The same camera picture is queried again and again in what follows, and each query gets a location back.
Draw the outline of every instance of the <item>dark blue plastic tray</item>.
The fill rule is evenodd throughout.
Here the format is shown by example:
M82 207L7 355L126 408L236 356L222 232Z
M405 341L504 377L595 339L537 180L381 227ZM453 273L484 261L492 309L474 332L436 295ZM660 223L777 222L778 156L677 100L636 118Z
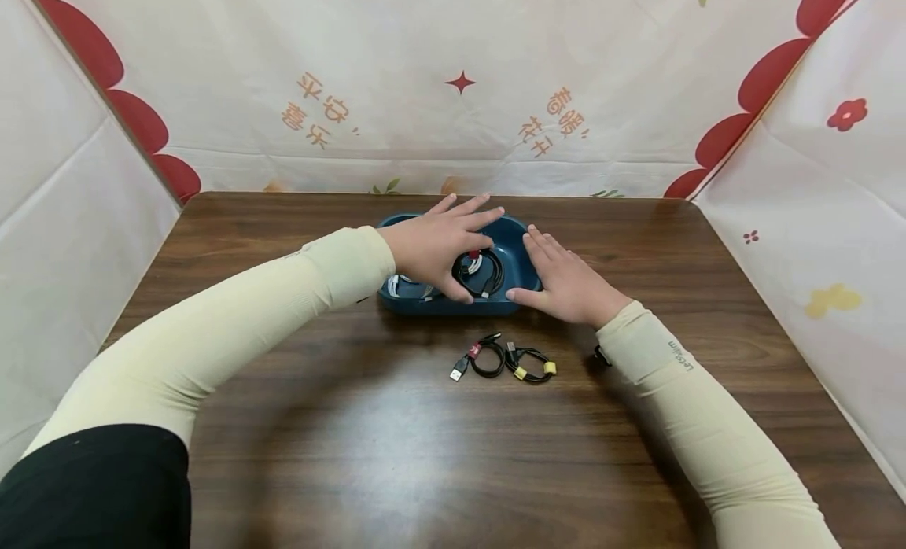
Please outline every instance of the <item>dark blue plastic tray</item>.
M388 227L418 215L421 213L388 216L377 226ZM494 252L504 264L504 283L499 292L491 293L487 299L477 297L471 305L460 304L446 297L435 297L425 302L419 299L422 297L423 286L401 282L397 289L400 297L392 297L387 291L387 282L384 282L381 291L377 293L381 297L381 302L387 309L400 315L510 315L519 309L519 305L506 298L505 294L509 288L541 289L541 280L538 279L535 267L532 266L523 245L525 225L512 216L504 215L481 229L481 233L494 239ZM481 276L490 275L490 269L491 264L483 263L476 273L477 279L481 280Z

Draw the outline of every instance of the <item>red flower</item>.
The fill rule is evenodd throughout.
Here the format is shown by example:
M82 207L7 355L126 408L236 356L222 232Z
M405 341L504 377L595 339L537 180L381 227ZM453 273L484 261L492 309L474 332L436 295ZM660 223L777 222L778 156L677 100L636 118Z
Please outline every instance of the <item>red flower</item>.
M865 105L864 98L855 98L853 101L843 101L837 107L837 112L830 115L827 120L827 126L836 128L840 132L846 132L853 127L853 124L868 116L868 107Z

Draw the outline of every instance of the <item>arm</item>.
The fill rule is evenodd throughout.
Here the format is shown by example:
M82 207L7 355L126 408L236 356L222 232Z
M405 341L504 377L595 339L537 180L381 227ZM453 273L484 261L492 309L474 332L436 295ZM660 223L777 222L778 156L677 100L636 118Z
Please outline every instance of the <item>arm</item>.
M217 386L317 315L376 292L394 268L471 300L451 265L493 244L475 232L504 213L475 213L487 201L452 207L449 196L380 231L344 228L162 311L88 365L23 459L57 438L123 423L159 426L189 446L195 414Z
M838 547L780 451L651 311L535 227L525 248L544 291L508 297L598 330L607 358L648 404L707 503L721 547Z
M597 336L654 413L720 547L839 547L777 447L651 311L633 302Z

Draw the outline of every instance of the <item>beige arm sleeve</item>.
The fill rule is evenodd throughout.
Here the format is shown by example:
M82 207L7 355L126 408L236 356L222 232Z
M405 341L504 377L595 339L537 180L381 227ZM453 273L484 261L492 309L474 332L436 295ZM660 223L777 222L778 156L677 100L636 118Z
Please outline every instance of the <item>beige arm sleeve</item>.
M839 547L780 451L651 311L627 305L598 341L654 412L720 547Z
M371 227L344 228L138 325L72 384L23 457L82 429L161 426L186 446L204 398L324 311L378 291L396 265Z

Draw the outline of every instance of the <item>white backdrop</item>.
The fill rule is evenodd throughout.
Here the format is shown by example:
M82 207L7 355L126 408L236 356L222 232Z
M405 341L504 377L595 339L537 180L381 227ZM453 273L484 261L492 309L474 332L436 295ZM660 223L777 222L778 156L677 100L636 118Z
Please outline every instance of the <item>white backdrop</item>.
M30 0L0 0L0 477L178 214Z
M906 500L904 5L830 26L696 201Z
M61 1L204 190L661 197L803 35L802 0Z

